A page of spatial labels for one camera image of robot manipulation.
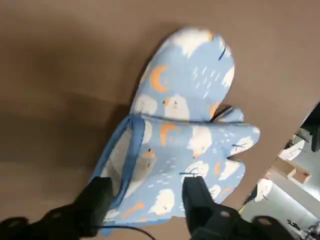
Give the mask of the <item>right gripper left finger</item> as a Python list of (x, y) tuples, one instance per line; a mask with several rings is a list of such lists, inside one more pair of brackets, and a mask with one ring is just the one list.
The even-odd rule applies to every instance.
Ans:
[(0, 222), (2, 240), (79, 240), (98, 233), (115, 197), (109, 177), (94, 177), (70, 204), (48, 211), (30, 223), (26, 217)]

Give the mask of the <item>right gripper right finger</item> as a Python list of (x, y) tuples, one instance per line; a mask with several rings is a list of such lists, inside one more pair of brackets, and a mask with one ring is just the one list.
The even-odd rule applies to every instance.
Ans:
[(275, 218), (244, 220), (237, 210), (214, 202), (201, 176), (185, 177), (182, 184), (185, 219), (192, 240), (293, 240)]

